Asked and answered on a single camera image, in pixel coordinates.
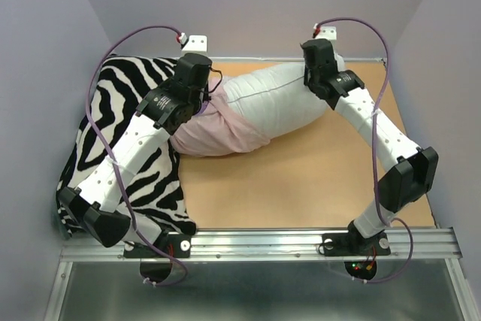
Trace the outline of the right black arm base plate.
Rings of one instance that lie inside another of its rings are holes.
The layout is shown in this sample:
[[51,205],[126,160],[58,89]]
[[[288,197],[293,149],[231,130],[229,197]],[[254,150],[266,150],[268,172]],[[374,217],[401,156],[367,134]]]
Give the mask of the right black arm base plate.
[[353,232],[326,233],[322,235],[319,249],[326,257],[337,256],[389,256],[391,249],[387,234],[380,232],[371,238],[363,238]]

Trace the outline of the white pillow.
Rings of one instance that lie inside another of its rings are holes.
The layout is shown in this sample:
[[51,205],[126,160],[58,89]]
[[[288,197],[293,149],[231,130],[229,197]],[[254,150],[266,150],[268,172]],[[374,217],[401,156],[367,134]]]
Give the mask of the white pillow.
[[226,81],[228,106],[273,139],[319,119],[328,108],[304,85],[303,62],[285,62]]

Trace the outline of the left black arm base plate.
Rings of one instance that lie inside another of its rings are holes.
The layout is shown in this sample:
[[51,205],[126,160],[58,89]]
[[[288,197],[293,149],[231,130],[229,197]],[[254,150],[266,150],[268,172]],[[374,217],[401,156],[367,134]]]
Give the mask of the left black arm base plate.
[[[154,245],[169,256],[177,259],[187,259],[191,253],[191,240],[191,236],[172,232],[163,234]],[[126,259],[157,259],[162,256],[146,245],[126,242],[123,257]]]

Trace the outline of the purple pink princess pillowcase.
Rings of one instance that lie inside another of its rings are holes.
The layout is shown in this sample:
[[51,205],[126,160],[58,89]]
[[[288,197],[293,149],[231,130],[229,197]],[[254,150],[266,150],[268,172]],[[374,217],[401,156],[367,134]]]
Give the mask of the purple pink princess pillowcase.
[[216,86],[201,113],[193,116],[170,137],[174,149],[188,156],[225,156],[249,153],[270,143],[271,139],[228,105],[225,85],[233,78],[214,78]]

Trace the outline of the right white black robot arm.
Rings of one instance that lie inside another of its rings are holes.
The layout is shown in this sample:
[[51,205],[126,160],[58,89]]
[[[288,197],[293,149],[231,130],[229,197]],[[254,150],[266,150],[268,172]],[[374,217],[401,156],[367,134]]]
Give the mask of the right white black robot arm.
[[341,115],[371,147],[374,200],[340,235],[322,242],[326,254],[362,254],[379,243],[381,234],[399,212],[425,195],[432,187],[439,161],[433,147],[420,147],[410,140],[376,105],[360,77],[337,67],[330,41],[317,38],[301,45],[304,84],[319,99]]

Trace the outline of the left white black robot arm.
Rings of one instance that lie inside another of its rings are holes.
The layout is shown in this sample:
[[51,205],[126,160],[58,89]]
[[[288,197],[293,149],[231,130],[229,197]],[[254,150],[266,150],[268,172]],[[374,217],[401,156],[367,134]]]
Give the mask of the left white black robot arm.
[[185,53],[170,77],[144,92],[114,142],[106,141],[94,120],[91,129],[106,152],[79,183],[61,188],[58,200],[70,218],[104,247],[121,241],[141,244],[150,256],[166,251],[167,238],[158,223],[135,215],[127,187],[148,158],[167,147],[181,125],[199,113],[208,95],[212,61]]

